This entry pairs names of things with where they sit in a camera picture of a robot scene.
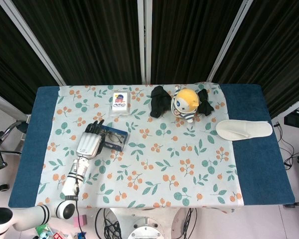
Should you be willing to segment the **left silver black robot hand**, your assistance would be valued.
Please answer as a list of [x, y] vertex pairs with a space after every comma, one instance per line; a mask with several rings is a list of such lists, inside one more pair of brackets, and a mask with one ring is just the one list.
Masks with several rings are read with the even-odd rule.
[[82, 133], [76, 149], [76, 155], [88, 160], [100, 154], [105, 142], [106, 134], [101, 132], [104, 120], [94, 121], [87, 125]]

